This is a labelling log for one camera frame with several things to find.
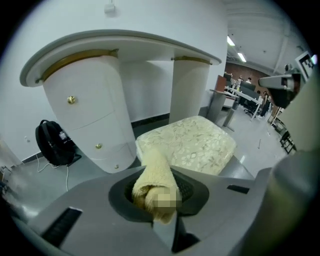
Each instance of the cable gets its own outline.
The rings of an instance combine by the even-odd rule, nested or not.
[[[47,163],[41,170],[39,170],[39,165],[38,165],[38,173],[40,173],[41,171],[43,171],[48,165],[51,165],[52,169],[56,169],[56,168],[58,168],[58,167],[61,166],[61,165],[58,165],[58,166],[54,167],[53,164]]]
[[[68,192],[68,178],[69,178],[69,166],[66,166],[66,179],[65,179],[65,187],[66,187],[66,191]]]
[[[61,165],[58,165],[58,166],[54,167],[53,164],[47,163],[41,170],[39,170],[40,161],[39,161],[39,158],[38,158],[37,154],[36,154],[35,156],[36,156],[36,159],[37,159],[37,161],[38,161],[38,168],[37,168],[38,173],[40,173],[41,171],[43,171],[48,165],[50,165],[51,168],[53,168],[53,169],[56,169],[56,168],[58,168],[58,167],[61,166]],[[67,192],[69,191],[69,188],[68,188],[68,178],[69,178],[69,166],[66,167],[66,179],[65,179],[65,187],[66,187],[66,191],[67,191]]]
[[[39,173],[39,167],[40,167],[40,161],[39,161],[39,158],[38,158],[38,154],[35,154],[35,157],[36,157],[36,159],[37,159],[37,161],[38,161],[38,173]]]

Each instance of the office desk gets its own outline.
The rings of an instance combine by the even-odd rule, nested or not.
[[[244,94],[244,93],[242,93],[242,92],[240,92],[240,91],[237,91],[236,89],[229,88],[229,87],[226,87],[226,89],[234,92],[235,94],[239,95],[240,97],[245,98],[245,99],[248,100],[248,101],[252,101],[252,102],[254,102],[254,103],[257,104],[256,109],[255,109],[255,112],[254,112],[252,118],[250,119],[250,121],[252,121],[252,120],[255,118],[255,116],[257,115],[258,109],[259,109],[260,105],[262,104],[262,102],[256,100],[255,98],[252,98],[252,97],[250,97],[249,95],[246,95],[246,94]]]
[[[206,115],[206,118],[211,122],[216,123],[218,116],[226,101],[226,98],[233,100],[233,103],[234,103],[235,99],[238,98],[238,96],[232,95],[227,91],[218,91],[218,90],[212,90],[212,89],[210,89],[210,91],[213,92],[213,96],[211,99],[211,103],[209,105],[209,110]],[[228,111],[226,121],[223,123],[223,126],[228,126],[228,124],[230,123],[233,117],[233,114],[234,114],[234,111],[232,109],[232,106],[230,106],[230,110]]]

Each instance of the ceiling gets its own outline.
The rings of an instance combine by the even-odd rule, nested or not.
[[[268,75],[285,72],[285,65],[309,51],[299,30],[269,0],[222,0],[228,17],[227,62],[254,68]],[[242,62],[237,53],[242,53]]]

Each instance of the office chair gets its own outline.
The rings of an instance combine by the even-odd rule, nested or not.
[[[244,112],[246,114],[248,114],[249,116],[250,115],[253,116],[255,114],[256,109],[257,109],[257,104],[255,102],[253,102],[253,101],[247,100],[247,105],[244,106],[244,107],[246,108],[244,110]]]

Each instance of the black baseboard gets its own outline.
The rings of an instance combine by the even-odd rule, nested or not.
[[[208,106],[201,107],[200,111],[199,111],[199,116],[206,117],[208,109],[209,109]],[[132,128],[135,128],[135,127],[138,127],[138,126],[143,126],[143,125],[148,125],[148,124],[156,122],[156,121],[169,119],[169,116],[170,116],[169,113],[168,114],[161,114],[161,115],[157,115],[157,116],[154,116],[154,117],[150,117],[150,118],[146,118],[146,119],[142,119],[142,120],[139,120],[139,121],[132,122],[131,125],[132,125]]]
[[[201,107],[200,111],[199,111],[199,116],[206,117],[208,109],[209,109],[208,106]],[[150,117],[150,118],[146,118],[146,119],[142,119],[142,120],[139,120],[139,121],[132,122],[131,126],[132,126],[132,128],[136,128],[138,126],[148,125],[148,124],[151,124],[151,123],[154,123],[154,122],[157,122],[157,121],[169,119],[169,116],[170,116],[169,113],[168,114],[157,115],[157,116],[154,116],[154,117]],[[37,155],[38,158],[42,158],[44,156],[41,152],[37,153],[36,155]],[[37,159],[36,155],[34,154],[34,155],[26,158],[25,160],[22,161],[22,163],[26,164],[26,163],[29,163],[29,162],[31,162],[33,160],[36,160]]]
[[[32,156],[30,156],[30,157],[22,160],[22,163],[23,163],[23,164],[26,164],[26,163],[29,163],[29,162],[31,162],[31,161],[33,161],[33,160],[36,160],[37,157],[38,157],[38,158],[42,158],[43,156],[44,156],[44,155],[43,155],[41,152],[39,152],[39,153],[37,153],[37,154],[34,154],[34,155],[32,155]]]

